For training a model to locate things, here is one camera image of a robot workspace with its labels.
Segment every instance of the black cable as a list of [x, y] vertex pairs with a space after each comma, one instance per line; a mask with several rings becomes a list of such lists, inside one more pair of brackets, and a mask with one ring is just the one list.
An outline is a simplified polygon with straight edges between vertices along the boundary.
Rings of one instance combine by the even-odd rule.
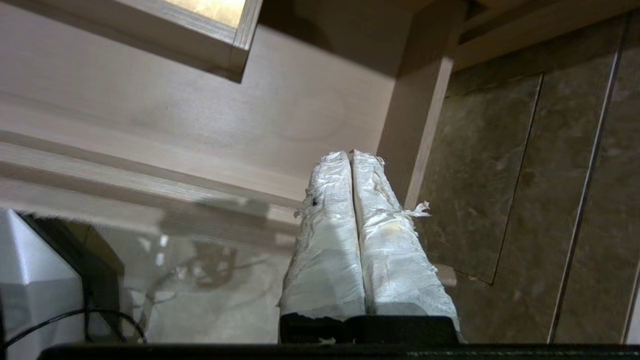
[[105, 313], [105, 314], [118, 315], [118, 316], [124, 318], [125, 320], [127, 320], [131, 325], [133, 325], [133, 327], [136, 328], [136, 331], [140, 334], [140, 338], [142, 339], [143, 343], [145, 343], [145, 344], [148, 343], [147, 337], [145, 336], [145, 331], [128, 314], [125, 314], [125, 313], [123, 313], [121, 311], [118, 311], [118, 310], [92, 308], [92, 309], [73, 310], [73, 311], [69, 311], [68, 313], [64, 313], [64, 314], [61, 314], [61, 315], [58, 315], [58, 316], [54, 316], [54, 317], [48, 319], [47, 321], [44, 321], [44, 322], [41, 322], [38, 325], [32, 326], [32, 327], [26, 329], [25, 331], [20, 332], [18, 335], [12, 337], [11, 339], [9, 339], [8, 341], [6, 341], [3, 344], [3, 348], [10, 347], [11, 345], [13, 345], [14, 343], [18, 342], [23, 337], [31, 334], [32, 332], [34, 332], [36, 330], [39, 330], [39, 329], [49, 325], [50, 323], [57, 322], [58, 320], [62, 320], [64, 318], [68, 318], [70, 316], [80, 315], [80, 314], [88, 314], [88, 313]]

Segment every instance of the tile grout line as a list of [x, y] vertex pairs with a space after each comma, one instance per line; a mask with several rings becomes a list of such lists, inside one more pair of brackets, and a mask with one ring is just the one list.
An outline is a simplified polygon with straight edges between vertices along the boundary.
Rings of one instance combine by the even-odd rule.
[[495, 283], [495, 278], [498, 275], [498, 267], [500, 266], [500, 259], [502, 257], [502, 250], [504, 249], [504, 242], [507, 237], [507, 229], [509, 228], [509, 218], [511, 218], [511, 211], [513, 210], [513, 205], [515, 203], [516, 192], [518, 191], [518, 183], [520, 182], [520, 176], [522, 176], [522, 169], [524, 168], [524, 158], [527, 154], [527, 145], [529, 144], [529, 140], [531, 139], [531, 131], [533, 129], [533, 121], [536, 118], [536, 110], [538, 109], [538, 103], [540, 101], [540, 93], [542, 92], [542, 84], [545, 80], [545, 73], [539, 73], [540, 78], [538, 79], [538, 87], [536, 89], [536, 97], [533, 100], [533, 109], [531, 110], [531, 115], [529, 116], [529, 127], [527, 128], [527, 136], [524, 139], [524, 146], [522, 147], [522, 155], [520, 156], [520, 167], [518, 168], [518, 177], [516, 177], [516, 183], [513, 187], [513, 193], [511, 193], [511, 201], [509, 203], [509, 211], [507, 212], [507, 218], [504, 223], [504, 230], [502, 231], [502, 241], [500, 242], [500, 249], [498, 250], [498, 258], [495, 260], [495, 268], [493, 268], [493, 277], [491, 278], [491, 282], [487, 282], [489, 285], [493, 286]]
[[573, 224], [573, 232], [569, 242], [569, 249], [567, 252], [566, 261], [564, 263], [563, 276], [562, 276], [562, 279], [560, 280], [560, 287], [559, 287], [558, 295], [556, 298], [556, 306], [554, 307], [554, 314], [551, 320], [549, 334], [547, 337], [547, 343], [549, 344], [553, 343], [556, 339], [556, 330], [557, 330], [558, 322], [560, 320], [560, 310], [563, 305], [564, 295], [566, 293], [566, 286], [569, 279], [569, 273], [571, 272], [573, 257], [575, 255], [577, 238], [580, 233], [580, 227], [582, 225], [582, 217], [584, 215], [584, 208], [586, 207], [586, 199], [588, 196], [589, 187], [591, 186], [591, 178], [593, 177], [593, 169], [595, 168], [595, 163], [598, 156], [598, 150], [600, 148], [600, 142], [602, 140], [602, 132], [603, 132], [602, 128], [604, 127], [605, 118], [607, 116], [607, 112], [609, 111], [611, 94], [613, 93], [614, 83], [616, 80], [616, 76], [618, 75], [618, 67], [620, 66], [620, 58], [622, 55], [624, 40], [626, 38], [627, 31], [628, 31], [629, 18], [630, 18], [630, 12], [627, 13], [627, 16], [625, 17], [622, 34], [618, 39], [618, 48], [616, 49], [616, 52], [614, 53], [614, 56], [611, 62], [611, 71], [609, 72], [609, 79], [607, 80], [607, 88], [605, 91], [604, 99], [602, 101], [602, 108], [600, 109], [598, 127], [596, 129], [596, 133], [593, 139], [593, 146], [591, 147], [591, 157], [589, 159], [589, 167], [587, 169], [587, 174], [584, 177], [584, 184], [582, 186], [582, 194], [580, 195], [578, 212], [575, 217], [575, 223]]

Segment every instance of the marble tile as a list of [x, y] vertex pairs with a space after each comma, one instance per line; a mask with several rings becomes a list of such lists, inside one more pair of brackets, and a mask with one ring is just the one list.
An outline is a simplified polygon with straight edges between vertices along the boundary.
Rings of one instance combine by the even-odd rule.
[[459, 276], [458, 286], [447, 289], [469, 342], [547, 342], [623, 24], [618, 17], [574, 31], [452, 80], [450, 95], [544, 73], [495, 280]]
[[621, 343], [640, 260], [640, 12], [632, 17], [560, 308], [556, 341]]
[[493, 281], [540, 81], [446, 98], [420, 190], [432, 217], [414, 220], [433, 262]]

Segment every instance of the taped bundle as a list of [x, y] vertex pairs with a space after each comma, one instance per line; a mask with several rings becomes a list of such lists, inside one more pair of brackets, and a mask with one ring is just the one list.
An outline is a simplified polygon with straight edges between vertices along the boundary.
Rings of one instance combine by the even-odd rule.
[[332, 152], [316, 164], [300, 214], [280, 315], [337, 320], [364, 315], [351, 166], [344, 151]]
[[383, 160], [353, 151], [354, 202], [367, 313], [448, 316], [460, 331], [451, 298], [429, 262], [411, 216], [429, 216], [419, 206], [403, 211], [384, 174]]

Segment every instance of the wooden post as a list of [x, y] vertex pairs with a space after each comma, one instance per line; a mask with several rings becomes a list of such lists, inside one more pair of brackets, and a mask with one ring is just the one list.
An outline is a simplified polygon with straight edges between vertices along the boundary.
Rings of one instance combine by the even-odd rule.
[[377, 153], [406, 208], [417, 203], [466, 9], [436, 0], [413, 17]]

